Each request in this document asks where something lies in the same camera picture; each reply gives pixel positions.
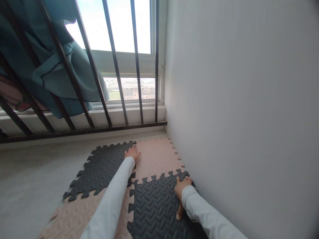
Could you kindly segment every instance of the black foam mat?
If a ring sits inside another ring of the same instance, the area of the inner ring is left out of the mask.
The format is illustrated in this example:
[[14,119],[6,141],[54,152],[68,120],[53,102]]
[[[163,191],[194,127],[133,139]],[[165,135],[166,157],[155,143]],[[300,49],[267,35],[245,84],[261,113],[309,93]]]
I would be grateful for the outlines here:
[[[183,180],[188,172],[178,176]],[[184,212],[180,221],[176,220],[179,200],[175,194],[176,177],[169,172],[170,177],[161,175],[159,180],[152,177],[151,182],[143,179],[143,184],[134,182],[134,204],[129,205],[129,213],[134,211],[133,222],[128,222],[127,229],[133,238],[208,238],[199,223],[192,222]]]
[[96,190],[94,195],[97,195],[103,188],[106,188],[124,161],[124,152],[132,148],[136,142],[130,141],[123,144],[97,147],[92,151],[92,156],[89,156],[88,162],[84,163],[84,170],[80,170],[77,174],[78,180],[73,180],[70,184],[72,190],[65,192],[63,199],[71,196],[68,201],[73,201],[79,193],[83,193],[81,198],[87,198],[89,192]]

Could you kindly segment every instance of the interlocking foam mat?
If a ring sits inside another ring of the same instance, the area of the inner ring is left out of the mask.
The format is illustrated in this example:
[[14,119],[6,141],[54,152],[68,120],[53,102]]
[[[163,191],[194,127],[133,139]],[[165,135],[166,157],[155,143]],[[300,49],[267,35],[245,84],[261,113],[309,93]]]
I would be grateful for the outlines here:
[[[134,143],[92,151],[79,179],[71,183],[71,192],[64,194],[64,206],[54,212],[51,226],[38,238],[80,238],[124,160],[124,151]],[[188,173],[170,139],[137,142],[137,148],[142,154],[128,181],[115,238],[207,238],[201,225],[191,222],[186,213],[176,220],[176,177],[183,179]]]
[[[184,179],[188,172],[178,176]],[[198,223],[193,223],[187,213],[183,214],[180,221],[176,220],[179,200],[175,194],[176,176],[172,172],[170,177],[164,174],[156,180],[142,184],[135,181],[135,189],[130,194],[134,195],[134,204],[129,205],[129,212],[134,211],[133,222],[129,222],[127,229],[133,238],[208,238]]]
[[84,170],[80,170],[77,174],[78,180],[73,180],[70,184],[71,192],[65,192],[63,199],[69,197],[69,201],[77,198],[79,193],[83,193],[81,198],[87,198],[89,192],[96,190],[94,195],[97,195],[103,188],[106,188],[119,169],[124,160],[124,152],[132,148],[136,142],[130,141],[123,144],[113,145],[109,147],[97,147],[88,157],[88,161],[84,163]]

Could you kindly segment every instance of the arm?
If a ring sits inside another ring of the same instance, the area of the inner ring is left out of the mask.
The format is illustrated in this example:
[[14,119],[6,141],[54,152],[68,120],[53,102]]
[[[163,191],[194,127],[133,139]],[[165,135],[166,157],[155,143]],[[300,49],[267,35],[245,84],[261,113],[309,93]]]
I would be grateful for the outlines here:
[[80,239],[113,239],[119,221],[127,181],[141,153],[136,146],[125,152],[125,159],[111,180],[93,217]]
[[203,199],[195,188],[182,191],[182,205],[191,220],[199,222],[209,238],[247,239],[230,221]]

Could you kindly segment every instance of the gray floor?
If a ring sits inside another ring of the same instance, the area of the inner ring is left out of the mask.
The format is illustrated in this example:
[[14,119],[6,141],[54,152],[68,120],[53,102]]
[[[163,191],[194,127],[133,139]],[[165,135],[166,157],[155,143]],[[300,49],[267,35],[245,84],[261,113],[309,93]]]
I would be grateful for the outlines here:
[[37,238],[97,146],[166,136],[152,131],[0,151],[1,238]]

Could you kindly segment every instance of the pink foam mat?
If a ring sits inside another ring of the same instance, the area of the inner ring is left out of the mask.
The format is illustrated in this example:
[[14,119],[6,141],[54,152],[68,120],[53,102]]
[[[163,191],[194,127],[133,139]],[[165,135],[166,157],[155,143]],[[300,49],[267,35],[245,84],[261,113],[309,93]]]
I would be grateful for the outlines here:
[[[134,203],[134,196],[130,197],[130,190],[133,189],[134,185],[126,189],[115,239],[132,239],[126,227],[128,222],[133,222],[133,212],[128,213],[129,203]],[[79,239],[106,190],[104,188],[96,196],[91,191],[89,197],[83,199],[79,194],[76,200],[70,202],[66,198],[63,207],[57,208],[51,216],[52,225],[45,228],[38,239]]]
[[184,164],[180,160],[174,145],[170,138],[151,139],[142,142],[137,142],[137,150],[142,152],[137,162],[135,178],[132,182],[138,180],[138,184],[143,183],[143,178],[147,181],[152,180],[152,176],[156,175],[156,179],[164,173],[165,177],[169,177],[168,172],[173,172],[177,175],[177,169],[183,173],[185,171]]

